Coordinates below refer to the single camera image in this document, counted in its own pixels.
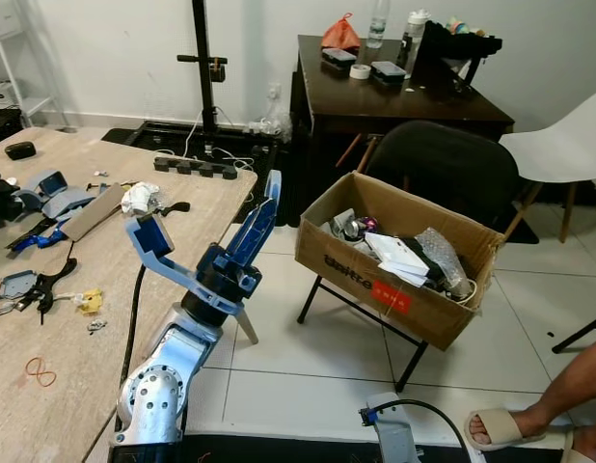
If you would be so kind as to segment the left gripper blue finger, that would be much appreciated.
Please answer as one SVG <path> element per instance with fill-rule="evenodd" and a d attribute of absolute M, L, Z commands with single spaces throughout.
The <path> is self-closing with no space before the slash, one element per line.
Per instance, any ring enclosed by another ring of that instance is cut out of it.
<path fill-rule="evenodd" d="M 251 259 L 261 253 L 264 242 L 270 237 L 277 213 L 279 213 L 280 198 L 284 185 L 284 174 L 281 171 L 271 171 L 268 176 L 266 188 L 264 188 L 264 200 L 253 211 L 251 220 Z"/>
<path fill-rule="evenodd" d="M 244 224 L 225 247 L 227 259 L 240 266 L 248 266 L 262 250 L 271 233 L 271 199 L 263 200 L 246 217 Z"/>

